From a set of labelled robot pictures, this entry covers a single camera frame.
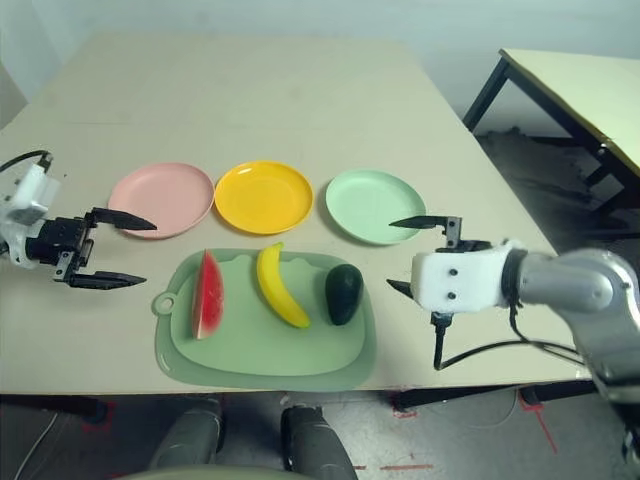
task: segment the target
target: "wall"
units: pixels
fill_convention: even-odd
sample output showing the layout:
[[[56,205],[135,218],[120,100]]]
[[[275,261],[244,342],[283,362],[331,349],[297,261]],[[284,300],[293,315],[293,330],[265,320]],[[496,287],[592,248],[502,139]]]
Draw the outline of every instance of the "wall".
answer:
[[[32,6],[42,34],[13,29],[11,50],[37,53],[32,72],[7,69],[27,97],[96,30],[385,37],[410,47],[460,115],[497,61],[500,47],[640,58],[636,0],[4,0]],[[532,134],[559,129],[515,88],[501,95],[482,130],[518,124]]]
[[[13,120],[27,100],[0,63],[0,129]]]

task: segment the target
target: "red tape mark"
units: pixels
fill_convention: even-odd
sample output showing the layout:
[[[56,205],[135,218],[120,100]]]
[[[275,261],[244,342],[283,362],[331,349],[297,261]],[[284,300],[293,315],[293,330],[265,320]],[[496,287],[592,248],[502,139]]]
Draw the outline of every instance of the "red tape mark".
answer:
[[[113,422],[113,412],[116,408],[116,404],[114,402],[107,402],[107,416],[102,423],[93,424],[93,423],[82,423],[82,431],[84,433],[92,433],[92,432],[111,432],[111,423]]]
[[[400,410],[396,410],[395,406],[391,407],[393,412],[393,416],[396,418],[413,418],[418,416],[418,412],[402,412]]]
[[[433,465],[431,463],[423,463],[422,465],[386,465],[380,467],[380,470],[431,470]]]
[[[524,410],[525,412],[535,413],[536,419],[538,420],[538,424],[540,425],[540,428],[542,428],[544,436],[547,437],[547,442],[551,446],[551,450],[553,451],[553,454],[557,455],[558,447],[556,447],[556,442],[553,441],[551,432],[547,428],[547,424],[544,423],[544,420],[542,419],[541,412],[544,409],[544,405],[542,405],[541,403],[538,403],[537,405],[529,405],[527,402],[524,401],[524,398],[522,398],[522,395],[519,392],[518,392],[518,400],[520,401],[520,407],[522,408],[522,410]]]

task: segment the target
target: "light green plate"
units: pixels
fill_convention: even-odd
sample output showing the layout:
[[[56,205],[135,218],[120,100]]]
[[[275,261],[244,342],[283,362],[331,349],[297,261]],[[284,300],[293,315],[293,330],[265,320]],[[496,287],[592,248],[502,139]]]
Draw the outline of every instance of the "light green plate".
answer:
[[[335,177],[326,193],[327,209],[340,227],[354,237],[391,245],[413,237],[418,230],[389,224],[425,215],[418,193],[403,180],[379,170],[349,170]]]
[[[224,283],[224,314],[204,340],[191,336],[191,299],[201,252],[188,257],[167,291],[153,302],[158,315],[156,357],[170,377],[186,383],[239,388],[331,391],[364,381],[375,357],[375,327],[366,290],[345,326],[329,322],[324,300],[328,271],[347,263],[313,253],[281,255],[287,287],[312,326],[297,329],[268,306],[257,286],[256,250],[211,250]],[[170,307],[165,305],[171,300]]]

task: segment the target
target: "yellow plate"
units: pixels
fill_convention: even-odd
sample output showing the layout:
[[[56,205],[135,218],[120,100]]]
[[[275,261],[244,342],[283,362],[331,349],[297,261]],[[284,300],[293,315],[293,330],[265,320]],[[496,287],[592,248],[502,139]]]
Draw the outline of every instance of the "yellow plate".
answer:
[[[304,175],[288,165],[249,162],[220,179],[215,205],[234,227],[269,235],[289,230],[307,218],[313,190]]]

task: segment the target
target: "watermelon slice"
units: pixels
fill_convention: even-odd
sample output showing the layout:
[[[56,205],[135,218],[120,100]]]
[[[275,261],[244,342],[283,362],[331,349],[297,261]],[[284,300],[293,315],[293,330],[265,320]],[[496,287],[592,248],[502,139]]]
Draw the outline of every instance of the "watermelon slice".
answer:
[[[210,336],[222,320],[222,275],[211,254],[204,251],[198,273],[198,283],[193,290],[191,328],[196,340]]]

